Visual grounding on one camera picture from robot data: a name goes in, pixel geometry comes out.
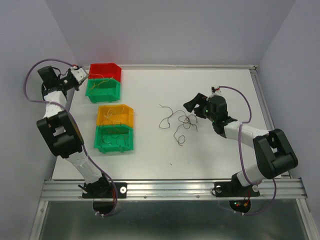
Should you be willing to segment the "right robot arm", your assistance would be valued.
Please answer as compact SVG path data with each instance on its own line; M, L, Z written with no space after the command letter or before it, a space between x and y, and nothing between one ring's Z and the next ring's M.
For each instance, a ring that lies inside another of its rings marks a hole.
M218 94L209 97L198 93L183 104L197 117L212 122L214 131L225 139L237 140L254 149L256 163L245 168L242 150L239 150L242 171L234 174L230 182L231 192L242 195L249 185L257 185L265 179L273 179L298 166L298 159L285 133L280 129L271 131L244 126L228 114L225 98Z

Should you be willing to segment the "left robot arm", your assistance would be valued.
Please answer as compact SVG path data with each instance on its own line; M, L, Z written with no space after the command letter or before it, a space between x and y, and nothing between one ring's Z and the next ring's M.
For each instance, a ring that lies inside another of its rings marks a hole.
M82 190L106 197L111 193L111 183L89 160L76 121L65 109L67 92L71 89L78 91L89 75L77 65L69 68L65 77L57 75L56 70L57 68L49 65L37 71L43 81L41 93L45 102L45 114L36 122L36 126L51 153L70 162L83 176Z

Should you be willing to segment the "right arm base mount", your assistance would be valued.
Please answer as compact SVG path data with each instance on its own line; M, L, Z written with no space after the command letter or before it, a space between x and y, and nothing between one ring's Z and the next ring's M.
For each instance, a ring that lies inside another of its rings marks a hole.
M259 197L260 191L254 190L252 185L242 186L234 174L230 181L215 182L211 194L217 198L236 198L229 200L231 209L236 213L247 214L251 209L251 198Z

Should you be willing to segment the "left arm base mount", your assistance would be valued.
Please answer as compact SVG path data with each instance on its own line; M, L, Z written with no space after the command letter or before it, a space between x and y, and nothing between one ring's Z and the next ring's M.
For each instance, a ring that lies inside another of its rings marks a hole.
M89 191L87 184L78 185L82 189L82 198L93 200L92 209L96 216L108 217L111 216L115 210L119 199L125 199L127 197L128 184L126 182L115 182L117 195L115 189L110 184L109 189L104 189L98 192Z

